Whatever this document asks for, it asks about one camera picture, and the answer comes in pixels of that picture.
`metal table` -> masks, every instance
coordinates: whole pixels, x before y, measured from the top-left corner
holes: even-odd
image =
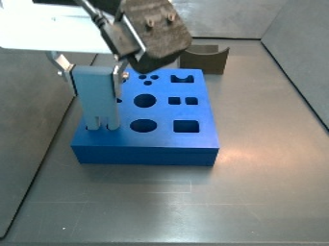
[[[231,47],[206,76],[214,167],[79,165],[75,102],[4,245],[329,243],[328,132],[259,41],[196,43]]]

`rectangular hole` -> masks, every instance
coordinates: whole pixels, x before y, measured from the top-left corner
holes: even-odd
[[[196,97],[186,97],[184,98],[184,103],[187,105],[198,105],[199,104],[199,100]]]
[[[179,105],[180,104],[180,97],[170,97],[168,98],[170,105]]]
[[[179,78],[176,75],[171,75],[171,83],[194,83],[194,77],[188,75],[186,78]]]
[[[174,132],[179,134],[198,134],[200,132],[196,120],[174,120]]]

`square hole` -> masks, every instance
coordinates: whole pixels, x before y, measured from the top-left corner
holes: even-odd
[[[180,104],[180,97],[170,97],[168,98],[170,105],[179,105]]]
[[[187,105],[198,105],[199,104],[199,100],[196,97],[186,97],[184,98],[184,103]]]
[[[200,132],[196,120],[174,120],[174,132],[179,134],[198,134]]]

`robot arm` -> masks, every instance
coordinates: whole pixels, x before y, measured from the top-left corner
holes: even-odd
[[[87,11],[101,37],[122,60],[140,73],[171,63],[190,46],[191,36],[168,0],[124,0],[114,24],[87,0],[75,0]]]

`dark gray bracket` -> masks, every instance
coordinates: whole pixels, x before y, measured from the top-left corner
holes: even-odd
[[[218,51],[218,45],[191,45],[182,53],[179,68],[202,69],[206,74],[223,74],[230,48]]]

